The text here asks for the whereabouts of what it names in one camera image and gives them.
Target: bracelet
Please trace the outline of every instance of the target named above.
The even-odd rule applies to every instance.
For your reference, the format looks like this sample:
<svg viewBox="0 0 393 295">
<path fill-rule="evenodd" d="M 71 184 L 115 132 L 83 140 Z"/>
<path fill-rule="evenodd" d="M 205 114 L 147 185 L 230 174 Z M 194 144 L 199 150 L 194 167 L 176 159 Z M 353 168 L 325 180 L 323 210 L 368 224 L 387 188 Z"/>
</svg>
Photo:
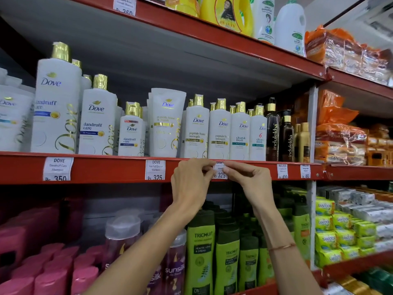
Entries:
<svg viewBox="0 0 393 295">
<path fill-rule="evenodd" d="M 291 243 L 290 245 L 284 245 L 284 246 L 268 249 L 268 251 L 277 251 L 279 249 L 285 249 L 285 248 L 290 248 L 290 247 L 294 247 L 294 246 L 296 246 L 296 244 Z"/>
</svg>

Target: price tag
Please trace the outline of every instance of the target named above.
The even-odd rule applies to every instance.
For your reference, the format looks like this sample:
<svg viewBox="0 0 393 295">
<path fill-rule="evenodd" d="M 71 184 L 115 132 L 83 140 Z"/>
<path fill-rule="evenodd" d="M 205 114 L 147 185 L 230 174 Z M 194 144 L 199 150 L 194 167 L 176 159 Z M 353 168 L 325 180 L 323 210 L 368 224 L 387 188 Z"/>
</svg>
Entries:
<svg viewBox="0 0 393 295">
<path fill-rule="evenodd" d="M 278 173 L 278 179 L 288 179 L 288 165 L 278 164 L 277 173 Z"/>
<path fill-rule="evenodd" d="M 113 9 L 128 15 L 135 16 L 136 0 L 113 0 Z"/>
<path fill-rule="evenodd" d="M 223 162 L 217 162 L 216 165 L 214 166 L 214 169 L 217 171 L 213 177 L 213 179 L 228 179 L 228 176 L 226 173 L 222 171 L 222 168 L 224 167 Z"/>
<path fill-rule="evenodd" d="M 47 157 L 43 181 L 70 181 L 73 157 Z"/>
<path fill-rule="evenodd" d="M 165 160 L 146 160 L 145 180 L 165 180 Z"/>
<path fill-rule="evenodd" d="M 300 176 L 301 178 L 305 178 L 305 179 L 311 178 L 311 168 L 309 164 L 300 165 Z"/>
</svg>

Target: black bottle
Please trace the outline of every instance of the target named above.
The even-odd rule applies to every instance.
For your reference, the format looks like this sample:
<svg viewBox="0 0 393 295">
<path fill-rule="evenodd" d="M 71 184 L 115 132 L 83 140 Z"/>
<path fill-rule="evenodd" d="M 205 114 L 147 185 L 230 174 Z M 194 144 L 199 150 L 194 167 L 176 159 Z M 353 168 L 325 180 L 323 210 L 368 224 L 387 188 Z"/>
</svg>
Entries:
<svg viewBox="0 0 393 295">
<path fill-rule="evenodd" d="M 269 98 L 266 108 L 266 161 L 278 161 L 280 115 L 276 112 L 276 99 L 274 97 Z"/>
<path fill-rule="evenodd" d="M 284 110 L 282 112 L 280 126 L 280 161 L 295 161 L 294 142 L 294 127 L 291 124 L 291 110 Z"/>
</svg>

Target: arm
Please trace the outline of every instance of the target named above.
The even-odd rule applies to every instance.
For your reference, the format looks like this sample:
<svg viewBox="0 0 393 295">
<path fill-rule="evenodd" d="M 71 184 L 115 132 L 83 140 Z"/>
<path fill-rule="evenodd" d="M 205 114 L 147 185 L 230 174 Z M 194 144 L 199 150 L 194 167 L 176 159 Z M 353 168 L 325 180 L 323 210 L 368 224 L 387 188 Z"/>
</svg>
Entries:
<svg viewBox="0 0 393 295">
<path fill-rule="evenodd" d="M 202 207 L 214 161 L 181 161 L 171 177 L 173 203 L 155 225 L 123 253 L 84 295 L 142 295 L 168 248 Z"/>
<path fill-rule="evenodd" d="M 279 248 L 295 243 L 273 199 L 270 171 L 236 161 L 225 161 L 228 178 L 238 182 L 261 223 L 279 293 L 282 295 L 322 294 L 297 247 Z"/>
</svg>

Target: yellow plastic container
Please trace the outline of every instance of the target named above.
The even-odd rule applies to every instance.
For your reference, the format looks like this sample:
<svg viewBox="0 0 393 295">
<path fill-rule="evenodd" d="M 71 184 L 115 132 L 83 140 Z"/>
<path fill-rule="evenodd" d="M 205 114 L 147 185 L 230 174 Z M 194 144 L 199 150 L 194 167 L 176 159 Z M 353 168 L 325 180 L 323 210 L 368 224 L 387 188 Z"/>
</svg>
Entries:
<svg viewBox="0 0 393 295">
<path fill-rule="evenodd" d="M 199 17 L 199 3 L 197 0 L 165 0 L 165 5 L 169 8 Z"/>
<path fill-rule="evenodd" d="M 240 12 L 243 12 L 244 24 Z M 200 18 L 244 35 L 252 35 L 250 0 L 203 0 Z"/>
</svg>

